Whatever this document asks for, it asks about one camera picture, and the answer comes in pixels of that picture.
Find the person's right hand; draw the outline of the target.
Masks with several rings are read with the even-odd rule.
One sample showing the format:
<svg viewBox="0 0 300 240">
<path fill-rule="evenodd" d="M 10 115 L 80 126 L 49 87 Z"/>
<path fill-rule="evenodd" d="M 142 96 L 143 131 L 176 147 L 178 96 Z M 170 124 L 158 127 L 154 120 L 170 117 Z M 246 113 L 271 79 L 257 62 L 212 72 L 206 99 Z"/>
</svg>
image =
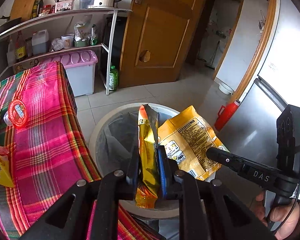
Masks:
<svg viewBox="0 0 300 240">
<path fill-rule="evenodd" d="M 255 214 L 255 216 L 259 220 L 261 220 L 265 226 L 267 226 L 265 208 L 263 206 L 263 197 L 263 191 L 256 196 L 254 205 L 252 206 L 252 211 Z M 274 222 L 282 222 L 289 214 L 289 211 L 291 210 L 293 204 L 294 201 L 292 201 L 292 203 L 288 206 L 278 206 L 275 209 L 273 209 L 270 213 L 270 220 Z M 292 213 L 287 218 L 286 222 L 281 226 L 281 228 L 279 228 L 279 230 L 276 232 L 275 237 L 277 239 L 285 239 L 289 237 L 296 228 L 297 223 L 299 221 L 299 217 L 300 207 L 298 203 L 296 203 L 296 206 L 294 207 Z"/>
</svg>

